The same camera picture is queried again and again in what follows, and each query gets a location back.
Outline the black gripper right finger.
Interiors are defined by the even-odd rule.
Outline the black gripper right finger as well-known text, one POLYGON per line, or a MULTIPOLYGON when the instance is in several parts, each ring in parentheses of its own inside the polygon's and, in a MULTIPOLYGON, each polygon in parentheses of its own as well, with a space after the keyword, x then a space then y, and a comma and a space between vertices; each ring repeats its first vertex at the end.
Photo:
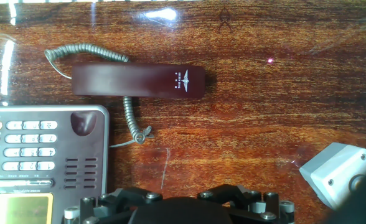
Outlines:
POLYGON ((295 206, 276 192, 259 192, 242 185, 223 184, 197 194, 206 205, 215 205, 228 223, 294 224, 295 206))

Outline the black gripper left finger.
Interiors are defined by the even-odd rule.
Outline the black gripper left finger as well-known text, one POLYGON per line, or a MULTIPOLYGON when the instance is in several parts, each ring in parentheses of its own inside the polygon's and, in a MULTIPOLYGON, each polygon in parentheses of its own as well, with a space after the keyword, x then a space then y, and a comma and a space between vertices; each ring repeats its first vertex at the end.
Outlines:
POLYGON ((98 197, 83 197, 64 210, 63 224, 128 223, 135 210, 161 201, 162 194, 137 187, 120 188, 98 197))

